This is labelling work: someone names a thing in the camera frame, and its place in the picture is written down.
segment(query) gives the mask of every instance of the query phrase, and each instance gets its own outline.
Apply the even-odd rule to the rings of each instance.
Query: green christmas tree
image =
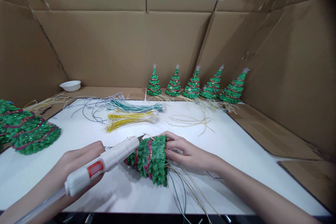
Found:
[[[164,135],[145,138],[135,151],[125,159],[125,164],[149,177],[153,184],[167,186],[167,168],[165,167],[167,137]]]
[[[188,84],[184,88],[183,95],[185,97],[195,99],[199,96],[200,93],[200,77],[198,76],[200,71],[200,66],[196,68],[195,73],[192,75],[190,80],[188,81]]]
[[[200,95],[208,99],[216,99],[219,92],[219,83],[221,79],[222,69],[224,65],[220,67],[218,72],[210,79],[210,81],[204,85]]]
[[[238,78],[232,81],[223,92],[218,95],[218,98],[228,103],[238,103],[244,89],[244,80],[248,71],[249,69],[245,68]]]
[[[150,76],[147,94],[155,96],[161,94],[160,80],[158,74],[156,73],[156,65],[153,66],[153,73]]]
[[[166,94],[170,96],[178,96],[181,94],[180,89],[180,75],[179,75],[180,65],[176,66],[174,75],[170,78],[170,81],[167,86]]]
[[[10,142],[18,152],[28,155],[51,145],[61,134],[54,124],[36,117],[33,112],[0,100],[0,143]]]

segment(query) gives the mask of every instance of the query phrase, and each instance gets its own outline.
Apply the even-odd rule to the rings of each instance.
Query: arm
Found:
[[[269,187],[225,162],[220,157],[202,150],[186,139],[169,131],[166,157],[183,166],[213,171],[227,186],[241,197],[266,223],[320,223],[301,208],[288,201]],[[183,151],[183,155],[171,149]]]
[[[43,201],[47,200],[56,191],[64,186],[68,175],[78,168],[86,165],[88,162],[99,157],[105,148],[101,141],[94,142],[82,149],[71,150],[66,152],[55,166],[44,176],[39,183],[36,184],[25,196],[11,205],[2,215],[0,215],[0,223],[13,224],[25,214],[33,210]],[[30,223],[45,223],[55,217],[64,208],[70,206],[78,200],[84,193],[97,184],[104,174],[99,175],[88,188],[78,193],[75,197],[63,196],[45,211],[40,213]]]

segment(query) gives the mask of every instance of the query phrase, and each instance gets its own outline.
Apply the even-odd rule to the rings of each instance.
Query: green wire bundle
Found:
[[[140,106],[140,105],[132,105],[124,100],[120,99],[112,99],[106,105],[107,110],[120,110],[126,113],[147,113],[151,110],[157,110],[159,112],[166,111],[166,105],[163,103],[156,103],[153,106]]]

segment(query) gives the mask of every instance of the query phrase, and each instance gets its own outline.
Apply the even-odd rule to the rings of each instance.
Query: white hot glue gun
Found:
[[[72,197],[76,196],[77,193],[84,190],[90,185],[92,179],[97,177],[99,174],[111,171],[121,161],[125,160],[125,158],[131,155],[133,151],[138,148],[140,144],[139,141],[142,139],[143,136],[144,135],[139,137],[132,136],[126,138],[121,143],[103,152],[96,159],[92,160],[91,162],[71,173],[66,179],[64,187],[62,189],[60,189],[42,204],[34,208],[28,214],[23,216],[20,220],[15,222],[15,224],[26,224],[30,222],[42,211],[44,211],[50,205],[54,204],[65,194]]]

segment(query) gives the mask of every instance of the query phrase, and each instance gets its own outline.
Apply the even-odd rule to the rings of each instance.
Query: white tabletop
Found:
[[[82,104],[78,101],[66,108],[49,121],[62,129],[60,138],[48,148],[32,155],[22,155],[10,148],[0,155],[0,209],[10,205],[26,194],[68,150],[82,148],[94,141],[101,140],[104,145],[116,145],[128,136],[140,136],[148,133],[152,136],[166,130],[185,137],[198,147],[212,152],[227,162],[259,180],[284,196],[311,215],[330,215],[308,192],[306,192],[277,163],[277,159],[261,148],[234,120],[222,111],[206,111],[211,117],[208,128],[204,125],[192,127],[173,127],[163,120],[152,124],[140,122],[122,126],[112,133],[105,133],[104,126],[86,119],[82,111],[75,112]],[[132,104],[149,105],[153,101],[130,101]],[[166,113],[160,113],[162,119],[174,114],[182,114],[196,119],[203,118],[199,105],[184,101],[170,102]],[[107,111],[99,113],[106,119]],[[251,215],[253,211],[219,180],[212,180],[205,172],[191,171],[190,174],[202,190],[207,200],[220,214]],[[176,174],[171,173],[179,199],[184,197],[182,185]],[[65,211],[119,212],[119,213],[160,213],[177,214],[180,210],[175,203],[172,180],[168,176],[168,187],[156,186],[148,178],[126,166],[119,164],[91,190]],[[209,214],[215,213],[205,203]],[[187,214],[201,214],[202,209],[187,195]]]

